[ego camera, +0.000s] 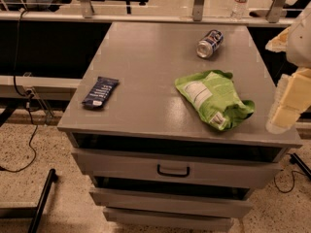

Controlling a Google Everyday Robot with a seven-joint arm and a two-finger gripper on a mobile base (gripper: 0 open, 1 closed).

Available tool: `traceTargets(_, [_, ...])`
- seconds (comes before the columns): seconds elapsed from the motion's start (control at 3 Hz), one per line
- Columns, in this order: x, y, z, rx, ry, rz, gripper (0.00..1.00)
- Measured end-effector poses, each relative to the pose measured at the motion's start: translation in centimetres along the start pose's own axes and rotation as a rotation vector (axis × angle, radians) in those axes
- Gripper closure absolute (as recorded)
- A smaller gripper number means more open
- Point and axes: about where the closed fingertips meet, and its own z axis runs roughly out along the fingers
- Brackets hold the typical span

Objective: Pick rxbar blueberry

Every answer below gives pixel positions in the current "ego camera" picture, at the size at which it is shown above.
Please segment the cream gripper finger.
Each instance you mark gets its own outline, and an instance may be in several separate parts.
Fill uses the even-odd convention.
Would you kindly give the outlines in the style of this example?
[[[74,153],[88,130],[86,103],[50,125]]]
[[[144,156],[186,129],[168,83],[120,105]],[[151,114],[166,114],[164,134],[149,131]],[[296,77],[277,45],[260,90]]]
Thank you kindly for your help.
[[[277,83],[266,130],[272,134],[290,130],[310,106],[311,69],[300,67],[291,75],[283,74]]]
[[[288,45],[289,31],[290,31],[290,28],[284,29],[276,37],[269,40],[268,43],[265,45],[265,48],[273,52],[285,51]]]

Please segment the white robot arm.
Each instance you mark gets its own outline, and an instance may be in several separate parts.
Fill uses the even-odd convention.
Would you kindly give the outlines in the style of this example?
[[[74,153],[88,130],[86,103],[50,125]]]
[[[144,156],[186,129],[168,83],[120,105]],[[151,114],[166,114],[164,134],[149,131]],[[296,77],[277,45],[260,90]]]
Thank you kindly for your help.
[[[282,134],[311,107],[311,5],[290,27],[269,40],[265,48],[283,51],[287,60],[297,66],[294,73],[283,74],[277,82],[274,103],[265,125],[268,132]]]

